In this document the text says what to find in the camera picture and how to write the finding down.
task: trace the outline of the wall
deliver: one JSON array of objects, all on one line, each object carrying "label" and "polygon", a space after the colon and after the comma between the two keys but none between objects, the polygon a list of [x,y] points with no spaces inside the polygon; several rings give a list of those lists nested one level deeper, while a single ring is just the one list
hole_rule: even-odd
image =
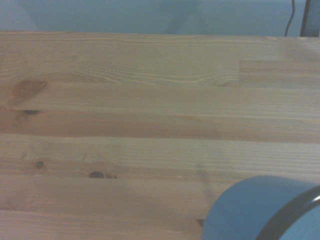
[{"label": "wall", "polygon": [[[288,36],[299,36],[295,0]],[[283,36],[291,0],[1,0],[1,30]]]}]

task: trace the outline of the black rim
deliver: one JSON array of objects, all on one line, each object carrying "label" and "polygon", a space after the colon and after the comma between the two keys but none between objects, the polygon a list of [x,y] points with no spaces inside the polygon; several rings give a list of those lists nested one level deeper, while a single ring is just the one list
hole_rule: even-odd
[{"label": "black rim", "polygon": [[320,205],[320,185],[311,188],[281,208],[263,227],[255,240],[278,240],[302,215]]}]

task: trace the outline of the cable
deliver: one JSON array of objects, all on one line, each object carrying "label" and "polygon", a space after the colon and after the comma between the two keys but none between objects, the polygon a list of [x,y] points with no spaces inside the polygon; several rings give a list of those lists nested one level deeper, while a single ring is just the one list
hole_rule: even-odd
[{"label": "cable", "polygon": [[294,18],[294,15],[295,15],[295,10],[296,10],[296,7],[295,7],[295,0],[292,0],[292,13],[291,13],[291,17],[288,21],[288,25],[286,26],[286,29],[285,29],[285,33],[284,33],[284,36],[286,37],[287,34],[288,34],[288,30],[289,30],[289,27],[290,27],[290,24],[292,22],[292,19]]}]

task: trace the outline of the blue cup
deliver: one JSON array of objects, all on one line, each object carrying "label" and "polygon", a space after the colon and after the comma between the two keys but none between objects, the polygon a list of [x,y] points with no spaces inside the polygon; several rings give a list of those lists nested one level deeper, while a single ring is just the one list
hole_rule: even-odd
[{"label": "blue cup", "polygon": [[216,200],[201,240],[314,240],[320,239],[319,229],[320,186],[255,176],[231,186]]}]

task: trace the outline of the wooden table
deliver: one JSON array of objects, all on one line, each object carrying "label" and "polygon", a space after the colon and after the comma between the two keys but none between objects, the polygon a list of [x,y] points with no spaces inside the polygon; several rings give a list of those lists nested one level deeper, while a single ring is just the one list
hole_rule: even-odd
[{"label": "wooden table", "polygon": [[319,38],[0,32],[2,239],[198,240],[319,144]]}]

